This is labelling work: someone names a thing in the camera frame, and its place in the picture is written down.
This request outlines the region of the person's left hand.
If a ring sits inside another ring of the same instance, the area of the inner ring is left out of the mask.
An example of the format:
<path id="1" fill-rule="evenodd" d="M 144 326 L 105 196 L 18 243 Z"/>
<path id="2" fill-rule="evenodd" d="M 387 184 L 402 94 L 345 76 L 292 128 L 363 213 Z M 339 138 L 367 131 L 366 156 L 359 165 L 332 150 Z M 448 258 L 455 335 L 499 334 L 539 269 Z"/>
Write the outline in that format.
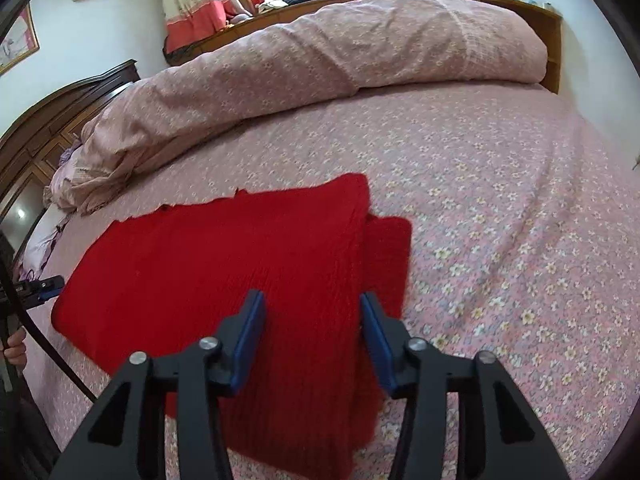
<path id="1" fill-rule="evenodd" d="M 9 336 L 6 346 L 1 347 L 2 354 L 6 360 L 19 370 L 24 370 L 27 364 L 25 339 L 26 330 L 21 326 Z"/>

